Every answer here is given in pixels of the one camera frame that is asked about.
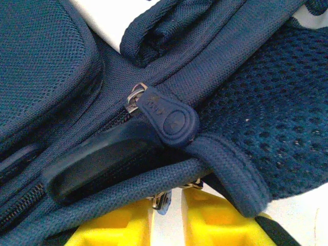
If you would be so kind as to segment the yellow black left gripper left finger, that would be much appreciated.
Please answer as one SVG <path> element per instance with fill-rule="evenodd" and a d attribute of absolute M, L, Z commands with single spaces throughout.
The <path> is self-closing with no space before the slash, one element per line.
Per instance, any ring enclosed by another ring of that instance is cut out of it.
<path fill-rule="evenodd" d="M 143 199 L 80 225 L 65 245 L 150 245 L 151 202 Z"/>

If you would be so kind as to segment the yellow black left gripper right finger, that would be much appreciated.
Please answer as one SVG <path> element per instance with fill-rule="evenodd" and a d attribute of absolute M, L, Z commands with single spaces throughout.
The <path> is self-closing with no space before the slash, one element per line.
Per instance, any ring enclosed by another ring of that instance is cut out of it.
<path fill-rule="evenodd" d="M 226 199 L 198 189 L 182 191 L 186 245 L 299 245 L 269 215 L 242 216 Z"/>

